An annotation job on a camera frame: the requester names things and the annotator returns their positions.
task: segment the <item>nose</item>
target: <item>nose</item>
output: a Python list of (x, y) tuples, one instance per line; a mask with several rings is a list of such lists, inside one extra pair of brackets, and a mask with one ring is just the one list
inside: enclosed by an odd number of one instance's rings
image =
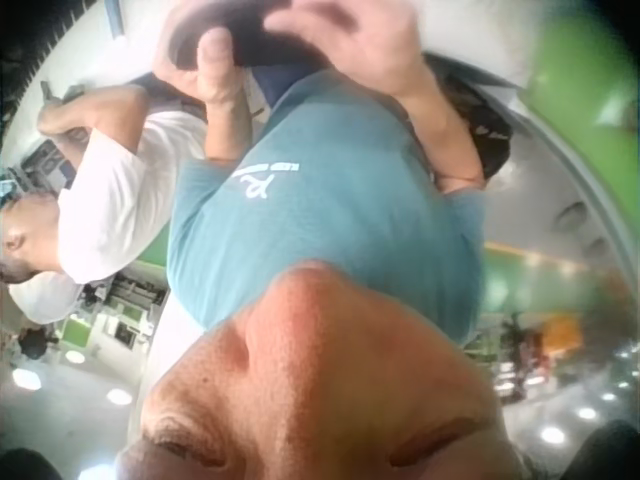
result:
[(246, 384), (257, 407), (250, 428), (270, 462), (266, 478), (316, 478), (310, 472), (341, 478), (332, 453), (340, 432), (330, 421), (340, 282), (330, 267), (301, 265), (276, 279), (239, 321), (249, 356)]

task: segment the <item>white t-shirt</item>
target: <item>white t-shirt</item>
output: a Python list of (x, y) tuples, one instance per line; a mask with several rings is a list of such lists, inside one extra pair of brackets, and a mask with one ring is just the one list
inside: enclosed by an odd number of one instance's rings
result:
[(185, 112), (147, 117), (134, 155), (93, 130), (70, 190), (60, 193), (58, 257), (78, 284), (133, 262), (167, 224), (179, 164), (204, 158), (206, 124)]
[(46, 325), (73, 313), (82, 288), (67, 275), (44, 272), (20, 285), (9, 285), (9, 293), (25, 317)]

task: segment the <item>hand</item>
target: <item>hand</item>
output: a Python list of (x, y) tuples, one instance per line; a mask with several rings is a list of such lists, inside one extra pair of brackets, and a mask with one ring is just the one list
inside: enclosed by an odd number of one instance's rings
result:
[(40, 110), (37, 128), (42, 135), (52, 136), (60, 133), (56, 130), (56, 113), (61, 106), (62, 100), (53, 97)]
[[(352, 17), (355, 28), (332, 21), (331, 10)], [(352, 80), (396, 98), (411, 95), (428, 75), (417, 13), (406, 0), (293, 0), (269, 15), (265, 28), (301, 37)]]
[(244, 73), (234, 64), (233, 41), (227, 29), (214, 28), (200, 39), (197, 71), (178, 70), (168, 57), (169, 40), (175, 27), (201, 4), (202, 0), (184, 2), (169, 14), (153, 62), (153, 73), (207, 105), (228, 103), (242, 92)]

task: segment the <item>white logo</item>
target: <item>white logo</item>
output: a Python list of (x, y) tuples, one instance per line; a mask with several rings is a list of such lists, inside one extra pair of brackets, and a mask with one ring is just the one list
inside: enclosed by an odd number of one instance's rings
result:
[(231, 177), (240, 177), (240, 183), (249, 184), (249, 187), (247, 188), (247, 198), (262, 198), (266, 200), (268, 198), (267, 190), (273, 180), (276, 178), (276, 175), (272, 173), (266, 180), (260, 180), (254, 177), (253, 174), (268, 171), (276, 173), (298, 172), (300, 171), (300, 164), (279, 162), (269, 165), (268, 163), (261, 163), (259, 165), (240, 168), (233, 172), (233, 175), (231, 175)]
[(269, 175), (269, 178), (266, 180), (258, 180), (257, 178), (251, 175), (245, 175), (240, 179), (240, 183), (250, 183), (251, 185), (247, 188), (247, 198), (267, 198), (267, 188), (273, 182), (273, 179), (276, 178), (275, 175)]

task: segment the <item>ceiling light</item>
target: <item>ceiling light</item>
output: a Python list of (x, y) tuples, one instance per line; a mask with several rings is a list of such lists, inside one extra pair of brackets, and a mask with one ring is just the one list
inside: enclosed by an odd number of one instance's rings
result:
[(580, 410), (578, 410), (577, 413), (578, 413), (578, 416), (583, 420), (593, 420), (598, 416), (598, 414), (593, 408), (588, 408), (588, 407), (581, 408)]
[(114, 403), (119, 406), (125, 406), (131, 404), (133, 398), (124, 390), (120, 390), (119, 388), (114, 388), (107, 394), (107, 398), (111, 403)]
[(78, 480), (116, 480), (116, 471), (111, 465), (98, 465), (84, 470)]
[(42, 382), (37, 373), (30, 370), (17, 368), (13, 371), (13, 381), (16, 385), (25, 390), (36, 391), (42, 388)]
[(527, 266), (528, 267), (537, 267), (540, 265), (542, 258), (537, 253), (533, 253), (527, 257)]
[(543, 376), (531, 377), (527, 379), (527, 381), (525, 381), (524, 383), (526, 383), (527, 385), (540, 385), (541, 383), (544, 383), (544, 377)]
[(551, 445), (562, 445), (566, 440), (566, 435), (557, 427), (546, 427), (540, 432), (540, 438)]
[(504, 382), (500, 385), (496, 385), (495, 390), (497, 390), (498, 392), (504, 392), (505, 390), (511, 390), (513, 388), (515, 388), (515, 385), (511, 382)]
[(70, 362), (70, 363), (75, 363), (76, 365), (80, 365), (82, 363), (85, 362), (85, 358), (84, 355), (82, 355), (80, 352), (76, 352), (75, 350), (69, 350), (67, 352), (67, 354), (65, 355), (65, 358)]

